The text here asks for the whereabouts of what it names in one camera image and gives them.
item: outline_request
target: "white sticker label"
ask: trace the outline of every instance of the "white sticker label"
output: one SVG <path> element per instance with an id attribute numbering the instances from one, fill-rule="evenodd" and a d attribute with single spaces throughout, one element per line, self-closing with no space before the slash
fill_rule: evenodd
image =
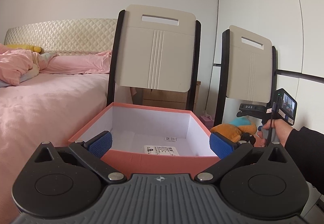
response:
<path id="1" fill-rule="evenodd" d="M 165 137 L 166 141 L 177 141 L 176 137 Z"/>
<path id="2" fill-rule="evenodd" d="M 283 117 L 283 118 L 285 118 L 286 117 L 286 115 L 284 114 L 284 112 L 281 110 L 281 109 L 279 109 L 279 114 Z"/>
<path id="3" fill-rule="evenodd" d="M 288 122 L 294 124 L 294 120 L 288 117 Z"/>
<path id="4" fill-rule="evenodd" d="M 146 154 L 179 156 L 179 153 L 173 146 L 144 146 L 144 152 Z"/>

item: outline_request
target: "black sleeve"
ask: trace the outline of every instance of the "black sleeve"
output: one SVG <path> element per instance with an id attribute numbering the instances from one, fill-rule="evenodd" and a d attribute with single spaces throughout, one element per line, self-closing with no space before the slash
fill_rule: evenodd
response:
<path id="1" fill-rule="evenodd" d="M 306 181 L 324 194 L 324 135 L 306 127 L 293 129 L 285 149 L 294 160 Z"/>

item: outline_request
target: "headboard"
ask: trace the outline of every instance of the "headboard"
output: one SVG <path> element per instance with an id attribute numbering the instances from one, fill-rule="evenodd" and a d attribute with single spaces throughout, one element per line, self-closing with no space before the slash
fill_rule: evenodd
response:
<path id="1" fill-rule="evenodd" d="M 111 50 L 117 19 L 72 19 L 27 24 L 10 28 L 7 44 L 40 46 L 59 55 L 87 55 Z"/>

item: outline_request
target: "hand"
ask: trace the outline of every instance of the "hand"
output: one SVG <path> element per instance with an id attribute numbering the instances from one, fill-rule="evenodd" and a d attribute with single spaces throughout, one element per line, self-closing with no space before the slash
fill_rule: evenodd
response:
<path id="1" fill-rule="evenodd" d="M 265 125 L 263 125 L 263 129 L 269 130 L 269 128 L 270 128 L 270 120 L 268 120 L 268 122 Z M 272 128 L 276 128 L 276 134 L 279 138 L 279 141 L 282 144 L 282 146 L 285 147 L 288 136 L 290 132 L 293 130 L 293 128 L 282 119 L 272 120 Z M 258 137 L 262 139 L 261 146 L 264 147 L 266 143 L 266 139 L 263 139 L 263 135 L 261 131 L 258 131 L 257 134 Z"/>

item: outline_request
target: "orange plush toy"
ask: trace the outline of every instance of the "orange plush toy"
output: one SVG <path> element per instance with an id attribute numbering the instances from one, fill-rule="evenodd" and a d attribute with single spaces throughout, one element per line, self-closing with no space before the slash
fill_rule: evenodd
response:
<path id="1" fill-rule="evenodd" d="M 220 133 L 227 139 L 230 139 L 232 142 L 236 143 L 241 140 L 242 137 L 244 137 L 244 140 L 249 141 L 250 135 L 254 135 L 257 132 L 257 126 L 253 122 L 250 122 L 246 117 L 239 117 L 230 123 L 219 124 L 211 128 L 210 132 Z"/>

